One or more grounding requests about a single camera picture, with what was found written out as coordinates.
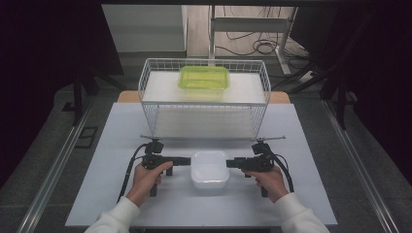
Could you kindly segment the white cabinet panel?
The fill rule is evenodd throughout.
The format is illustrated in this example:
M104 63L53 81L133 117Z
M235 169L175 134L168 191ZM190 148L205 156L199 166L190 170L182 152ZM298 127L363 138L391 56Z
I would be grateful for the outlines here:
M118 52L187 52L185 5L106 4L102 9Z

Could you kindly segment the black floor bracket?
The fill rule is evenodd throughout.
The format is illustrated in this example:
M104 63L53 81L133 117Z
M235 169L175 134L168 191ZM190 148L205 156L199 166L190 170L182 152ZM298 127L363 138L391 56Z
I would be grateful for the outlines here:
M87 126L84 127L81 131L79 138L75 144L76 149L90 149L96 134L97 134L98 127L97 126Z

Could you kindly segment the person's right hand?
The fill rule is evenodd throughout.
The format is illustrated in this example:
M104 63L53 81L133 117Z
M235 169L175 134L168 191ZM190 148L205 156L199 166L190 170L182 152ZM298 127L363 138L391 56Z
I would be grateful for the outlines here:
M254 177L258 187L267 190L268 198L275 203L289 193L286 189L281 169L274 166L269 172L255 172L243 170L245 175Z

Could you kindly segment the white wire shelf rack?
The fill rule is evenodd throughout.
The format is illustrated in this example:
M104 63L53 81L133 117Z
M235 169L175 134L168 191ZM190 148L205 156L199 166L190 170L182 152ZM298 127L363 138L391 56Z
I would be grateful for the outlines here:
M179 89L184 66L222 66L230 86L220 101L191 101ZM254 139L271 95L261 60L149 58L138 83L149 126L162 139Z

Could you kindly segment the white metal desk frame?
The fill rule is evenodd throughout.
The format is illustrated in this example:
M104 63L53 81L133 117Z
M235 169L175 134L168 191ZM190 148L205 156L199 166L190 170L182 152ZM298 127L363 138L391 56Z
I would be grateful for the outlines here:
M215 5L210 6L209 17L209 48L208 58L215 58L216 32L265 32L281 33L282 39L275 48L275 53L284 75L290 75L291 69L285 56L286 43L290 36L297 7L292 7L285 18L273 17L216 17Z

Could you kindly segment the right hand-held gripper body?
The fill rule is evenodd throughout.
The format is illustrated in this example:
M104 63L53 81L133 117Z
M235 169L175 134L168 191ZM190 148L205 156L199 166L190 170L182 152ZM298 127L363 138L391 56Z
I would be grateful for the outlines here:
M287 172L287 167L279 159L279 154L275 154L271 147L265 143L265 138L258 138L257 143L252 145L254 157L240 157L239 169L255 172L269 172L275 165L278 165L283 172Z

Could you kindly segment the person's left hand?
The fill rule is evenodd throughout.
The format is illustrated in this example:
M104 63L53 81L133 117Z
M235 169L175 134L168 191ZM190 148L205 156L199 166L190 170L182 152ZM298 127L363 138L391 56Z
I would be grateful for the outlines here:
M150 197L151 190L154 185L161 183L161 173L171 168L172 165L173 163L169 161L160 164L152 170L148 170L141 163L139 163L135 167L133 186L127 192L125 197L137 207L141 207Z

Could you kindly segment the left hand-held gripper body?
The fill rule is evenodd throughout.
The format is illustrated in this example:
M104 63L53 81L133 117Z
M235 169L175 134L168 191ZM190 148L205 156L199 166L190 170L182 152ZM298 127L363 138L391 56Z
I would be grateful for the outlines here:
M152 141L145 146L145 155L143 156L142 165L146 169L153 170L162 163L170 161L170 158L161 155L163 147L164 144L158 139L152 139Z

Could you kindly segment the green lidded food container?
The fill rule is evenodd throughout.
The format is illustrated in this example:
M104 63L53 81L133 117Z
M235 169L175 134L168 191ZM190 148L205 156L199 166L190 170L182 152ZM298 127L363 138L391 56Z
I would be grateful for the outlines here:
M220 101L230 86L228 70L222 66L184 66L178 87L191 101Z

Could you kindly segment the aluminium rail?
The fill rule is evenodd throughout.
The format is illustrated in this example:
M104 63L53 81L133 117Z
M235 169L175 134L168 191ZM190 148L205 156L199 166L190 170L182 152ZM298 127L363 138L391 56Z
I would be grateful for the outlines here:
M367 172L363 162L361 161L360 155L353 145L348 133L340 126L338 120L336 119L337 113L333 109L332 104L329 101L321 101L326 114L335 130L337 137L347 154L357 177L360 180L360 184L367 196L372 209L374 210L383 230L386 233L400 233L393 215L391 214L388 205L386 204L384 198L379 193L375 183L371 179L369 173Z
M42 182L36 196L29 206L24 218L22 219L17 233L33 233L41 219L41 216L47 207L47 204L52 196L52 193L59 181L61 174L66 166L66 163L79 139L81 132L86 124L86 120L90 114L94 102L93 97L87 97L83 107L83 115L78 123L71 128L71 131L62 147L53 161L44 181Z

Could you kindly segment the white square bowl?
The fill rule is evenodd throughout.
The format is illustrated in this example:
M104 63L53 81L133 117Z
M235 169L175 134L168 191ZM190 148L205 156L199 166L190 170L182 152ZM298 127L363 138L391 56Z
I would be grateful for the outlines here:
M200 150L190 160L190 177L198 189L221 189L229 180L227 155L222 150Z

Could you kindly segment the white power strip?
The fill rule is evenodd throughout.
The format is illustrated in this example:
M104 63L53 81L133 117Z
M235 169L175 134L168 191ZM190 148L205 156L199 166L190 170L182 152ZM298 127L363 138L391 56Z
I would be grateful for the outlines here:
M314 76L316 75L315 72L313 71L308 71L306 74L304 74L299 80L299 83L306 83L309 80L311 80Z

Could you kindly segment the black metal stand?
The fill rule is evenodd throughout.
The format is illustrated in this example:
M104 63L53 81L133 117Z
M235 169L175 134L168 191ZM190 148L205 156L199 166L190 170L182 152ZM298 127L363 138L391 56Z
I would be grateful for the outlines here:
M348 100L346 99L347 85L343 73L338 66L333 65L326 70L319 70L314 62L308 62L304 67L298 69L295 73L292 74L276 75L275 73L273 73L272 75L270 75L270 78L282 79L282 81L273 84L272 89L279 90L284 85L295 83L307 72L314 72L314 75L308 81L305 81L304 83L298 84L297 86L287 90L287 93L298 93L316 83L325 82L319 92L320 98L323 100L328 100L331 99L333 95L336 95L335 118L341 129L345 130L345 106L348 104Z
M119 90L126 90L126 86L124 84L116 81L109 74L104 73L102 68L98 68L96 65L91 64L82 64L79 66L74 74L74 100L72 102L66 102L62 109L63 112L74 113L74 126L78 126L82 117L86 114L83 101L83 91L91 96L97 95L100 91L95 78L99 78Z

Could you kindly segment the dark curtain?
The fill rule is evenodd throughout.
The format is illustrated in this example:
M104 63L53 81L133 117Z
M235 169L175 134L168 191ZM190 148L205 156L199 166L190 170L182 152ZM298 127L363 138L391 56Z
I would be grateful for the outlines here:
M0 188L42 128L55 93L120 75L103 0L0 0Z
M354 111L412 185L412 0L371 0L371 21L344 69ZM300 7L291 37L327 69L361 24L362 8Z

